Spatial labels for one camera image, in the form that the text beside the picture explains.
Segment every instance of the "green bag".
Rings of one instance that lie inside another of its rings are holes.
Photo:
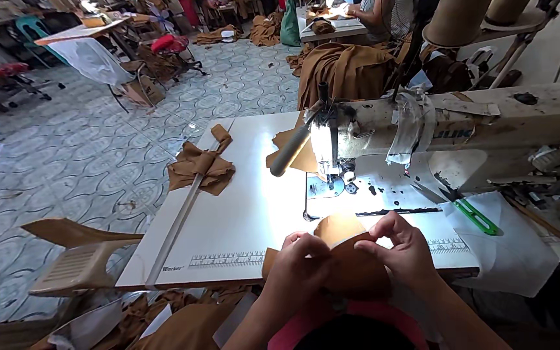
[[[286,12],[282,18],[282,28],[280,28],[280,42],[289,46],[300,46],[298,13],[295,10],[294,0],[286,0]]]

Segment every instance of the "wall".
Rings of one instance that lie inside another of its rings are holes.
[[[531,0],[530,7],[534,7],[535,0]],[[505,54],[509,45],[513,42],[513,36],[496,39],[493,41],[482,42],[463,47],[459,51],[459,59],[470,57],[479,47],[494,45],[498,47],[498,52],[490,60],[491,64],[498,62]],[[560,14],[550,21],[548,25],[540,31],[533,42],[526,48],[525,52],[513,66],[514,69],[522,71],[522,77],[517,85],[543,84],[554,82],[556,72],[560,64]]]

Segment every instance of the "scissors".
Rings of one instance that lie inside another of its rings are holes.
[[[429,199],[433,203],[441,204],[445,203],[448,200],[453,203],[453,205],[455,205],[455,207],[459,209],[459,211],[461,211],[466,217],[468,217],[468,219],[470,219],[472,223],[475,224],[483,233],[490,236],[498,234],[498,227],[494,225],[494,223],[490,221],[490,219],[488,219],[485,215],[476,210],[475,207],[468,203],[468,201],[462,198],[461,195],[457,193],[457,191],[454,191],[454,193],[448,193],[443,189],[439,189],[446,198],[444,199],[437,195],[431,189],[428,189],[418,182],[414,181],[414,183],[415,185],[412,185],[412,187],[414,187],[414,189],[418,191],[418,193],[424,195],[425,198]]]

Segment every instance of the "white table top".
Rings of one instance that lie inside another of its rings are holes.
[[[302,33],[302,30],[306,28],[306,7],[297,8],[297,23],[299,26],[300,35],[299,38],[302,42],[315,41],[315,40],[329,40],[338,37],[347,36],[358,36],[366,34],[368,32],[367,28],[360,23],[360,21],[355,19],[343,19],[343,20],[331,20],[330,22],[336,28],[334,33],[316,35],[311,28],[308,28]]]
[[[282,177],[276,178],[265,164],[267,155],[276,151],[271,139],[279,131],[292,129],[298,116],[299,112],[290,112],[216,121],[233,138],[222,157],[234,163],[235,175],[217,197],[206,192],[198,193],[164,264],[171,269],[160,273],[156,288],[259,281],[262,264],[200,268],[191,267],[192,258],[195,255],[241,251],[264,253],[268,247],[280,249],[284,237],[294,231],[314,229],[317,221],[307,222],[302,216],[306,207],[306,175],[289,168]],[[216,123],[209,123],[209,128],[198,142],[200,149],[207,149],[214,142],[209,129]],[[168,193],[117,281],[116,288],[146,289],[144,285],[150,269],[189,189],[183,187]],[[359,219],[365,227],[371,227],[380,217]],[[403,217],[420,228],[427,240],[457,236],[442,212],[403,214]],[[542,237],[560,259],[560,242],[547,238]],[[378,243],[392,246],[386,238],[379,239]],[[435,253],[433,259],[439,269],[478,267],[477,260],[469,251]]]
[[[128,17],[124,19],[117,19],[106,26],[92,27],[92,28],[88,28],[83,24],[80,24],[77,27],[66,29],[63,32],[59,32],[48,37],[40,38],[34,41],[34,43],[37,45],[47,45],[47,44],[51,44],[52,42],[58,42],[58,41],[64,41],[70,39],[80,39],[83,37],[101,36],[106,31],[118,27],[122,23],[126,22],[128,19],[129,19]]]

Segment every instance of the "patterned floor tile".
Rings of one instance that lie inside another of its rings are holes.
[[[67,217],[119,232],[145,232],[167,196],[167,164],[185,141],[198,142],[215,118],[295,110],[299,78],[285,61],[300,48],[257,47],[248,40],[190,45],[209,76],[190,71],[168,83],[166,99],[145,108],[70,67],[33,71],[43,101],[15,96],[19,107],[0,113],[0,321],[52,317],[60,298],[27,290],[62,251],[22,230],[43,217]],[[108,262],[120,273],[134,247]]]

